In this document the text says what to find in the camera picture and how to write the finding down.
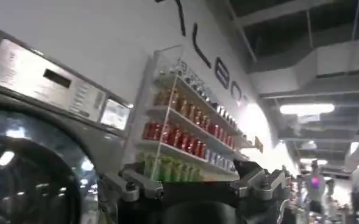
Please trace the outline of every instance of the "wall shelf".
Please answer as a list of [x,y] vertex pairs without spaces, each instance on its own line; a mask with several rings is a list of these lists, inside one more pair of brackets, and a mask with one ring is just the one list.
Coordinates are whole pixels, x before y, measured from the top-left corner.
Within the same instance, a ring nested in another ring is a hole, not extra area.
[[225,170],[222,167],[211,164],[203,158],[194,156],[192,154],[184,152],[183,150],[177,149],[169,144],[165,144],[159,141],[142,140],[136,143],[136,146],[145,150],[152,150],[152,151],[157,150],[157,148],[160,146],[161,152],[165,155],[172,156],[173,158],[181,159],[182,161],[185,161],[187,163],[196,164],[201,168],[210,172],[223,174],[223,175],[233,175],[233,176],[236,175],[234,172]]

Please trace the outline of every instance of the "red bottle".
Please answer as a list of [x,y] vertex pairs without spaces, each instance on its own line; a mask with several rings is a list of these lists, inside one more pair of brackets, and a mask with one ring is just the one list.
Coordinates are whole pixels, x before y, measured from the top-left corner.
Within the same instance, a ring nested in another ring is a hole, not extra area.
[[190,136],[188,141],[187,141],[187,145],[186,145],[186,152],[191,154],[191,151],[193,150],[193,145],[195,145],[197,143],[197,139],[194,136]]
[[213,136],[217,137],[219,136],[219,126],[216,124],[211,124],[209,126],[209,133],[211,133]]
[[155,123],[152,126],[152,130],[151,130],[151,140],[159,140],[161,134],[162,134],[162,125],[159,123]]
[[162,130],[162,142],[167,143],[168,142],[168,136],[171,132],[171,127],[169,124],[166,124]]
[[198,157],[204,158],[205,157],[205,151],[206,151],[206,144],[202,142],[201,143],[201,148],[198,151]]
[[168,136],[168,144],[180,148],[179,140],[181,135],[180,129],[178,127],[174,128]]
[[201,145],[202,145],[202,142],[197,139],[195,141],[195,143],[193,144],[193,147],[191,148],[191,154],[193,154],[194,156],[198,156],[199,151],[201,149]]
[[220,127],[219,133],[218,133],[218,139],[220,139],[220,141],[222,141],[223,137],[224,137],[224,129],[222,129]]
[[179,149],[182,149],[183,151],[186,151],[187,142],[189,140],[190,135],[188,133],[183,133],[181,137],[179,138]]
[[231,145],[231,142],[232,142],[232,136],[228,136],[226,144]]

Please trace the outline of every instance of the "store display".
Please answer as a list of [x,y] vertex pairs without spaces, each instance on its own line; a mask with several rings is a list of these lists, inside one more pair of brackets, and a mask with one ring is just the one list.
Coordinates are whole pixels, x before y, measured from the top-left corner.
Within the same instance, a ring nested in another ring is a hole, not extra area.
[[155,75],[155,86],[146,88],[155,94],[146,103],[150,105],[145,112],[150,120],[142,134],[146,141],[135,143],[157,157],[145,156],[145,174],[159,181],[201,180],[201,169],[205,175],[235,175],[228,165],[236,158],[230,148],[232,136],[238,134],[232,117],[196,75],[179,72],[165,60],[161,67],[157,61],[154,71],[163,72]]

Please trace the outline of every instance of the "ceiling light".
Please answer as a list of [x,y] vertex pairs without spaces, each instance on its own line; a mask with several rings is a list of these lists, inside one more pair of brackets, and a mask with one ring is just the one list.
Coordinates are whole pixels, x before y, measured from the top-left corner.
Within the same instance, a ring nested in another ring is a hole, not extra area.
[[318,159],[318,165],[326,165],[328,163],[325,159]]
[[359,142],[351,142],[350,155],[352,155],[355,151],[357,151],[358,147],[359,147]]
[[89,160],[85,160],[82,163],[82,170],[85,171],[92,171],[94,169],[94,165],[89,161]]
[[282,105],[279,110],[282,114],[296,114],[298,116],[317,115],[333,112],[335,106],[331,103],[291,104]]
[[0,158],[0,166],[6,166],[14,158],[14,152],[6,151]]
[[81,179],[80,182],[81,182],[83,185],[88,184],[88,180],[87,180],[87,179]]
[[313,160],[316,160],[316,159],[301,158],[300,162],[302,162],[302,163],[312,163]]

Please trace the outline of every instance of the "ceiling beam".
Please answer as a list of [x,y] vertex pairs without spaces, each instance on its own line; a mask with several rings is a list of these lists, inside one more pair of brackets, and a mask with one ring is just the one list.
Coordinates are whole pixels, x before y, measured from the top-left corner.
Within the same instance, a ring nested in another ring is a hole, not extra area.
[[349,130],[349,131],[357,131],[358,125],[322,125],[322,124],[302,124],[301,128],[309,129],[309,130]]
[[320,152],[320,153],[342,153],[342,154],[346,153],[345,151],[334,150],[334,149],[303,149],[303,148],[300,148],[298,150],[311,151],[311,152]]
[[290,15],[296,12],[310,10],[324,4],[331,4],[336,0],[294,0],[267,9],[259,10],[246,16],[238,18],[238,23],[243,26],[250,26],[270,19]]
[[260,96],[264,99],[278,99],[305,96],[329,96],[353,93],[359,93],[359,76],[315,79],[299,90],[279,93],[266,93],[261,94]]
[[308,137],[297,137],[297,136],[281,136],[280,140],[289,141],[289,142],[335,142],[335,143],[351,143],[354,142],[352,138],[308,138]]

